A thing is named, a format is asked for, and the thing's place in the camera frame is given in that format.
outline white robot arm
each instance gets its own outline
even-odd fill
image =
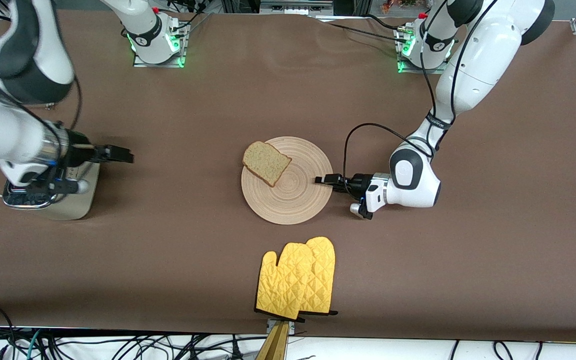
[[[144,62],[160,64],[180,51],[177,18],[152,8],[147,0],[101,0],[121,20],[132,49]]]
[[[328,174],[318,183],[359,201],[350,211],[364,219],[386,204],[429,208],[441,181],[431,162],[457,115],[473,109],[497,84],[521,45],[537,39],[554,16],[553,0],[444,0],[428,17],[410,24],[414,41],[404,55],[418,67],[438,67],[461,25],[466,41],[452,56],[436,87],[436,104],[421,126],[390,157],[390,173]]]
[[[0,169],[18,191],[78,194],[62,178],[84,162],[132,162],[118,146],[92,145],[79,132],[43,120],[23,105],[57,103],[75,81],[52,0],[13,0],[11,26],[0,37]]]

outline slice of bread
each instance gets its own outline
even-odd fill
[[[244,152],[243,164],[250,173],[274,188],[291,161],[293,159],[269,143],[255,141]]]

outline round wooden board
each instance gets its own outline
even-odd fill
[[[315,184],[315,177],[332,173],[326,154],[310,141],[282,136],[266,141],[292,161],[274,185],[268,186],[246,166],[241,189],[250,208],[270,223],[299,224],[317,215],[332,194],[332,186]]]

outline oven mitt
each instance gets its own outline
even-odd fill
[[[306,244],[288,243],[281,252],[263,255],[256,289],[258,312],[296,321],[313,269],[313,251]]]
[[[312,251],[314,262],[301,302],[304,313],[328,315],[332,300],[332,278],[335,274],[335,248],[327,237],[313,237],[306,242]]]

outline brown tabletop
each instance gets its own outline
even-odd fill
[[[242,154],[306,139],[341,171],[364,122],[402,134],[430,108],[423,76],[397,73],[387,40],[300,15],[213,15],[186,67],[132,68],[112,12],[61,11],[84,94],[78,130],[130,148],[104,164],[80,221],[0,200],[0,306],[19,325],[263,333],[253,312],[263,253],[326,236],[334,317],[308,335],[576,340],[576,36],[554,22],[462,114],[433,167],[430,209],[389,205],[372,221],[334,193],[313,219],[274,225],[247,206]],[[368,20],[341,23],[388,34]],[[69,96],[41,116],[69,123]],[[400,141],[362,129],[348,172],[388,171]],[[0,174],[0,188],[4,178]]]

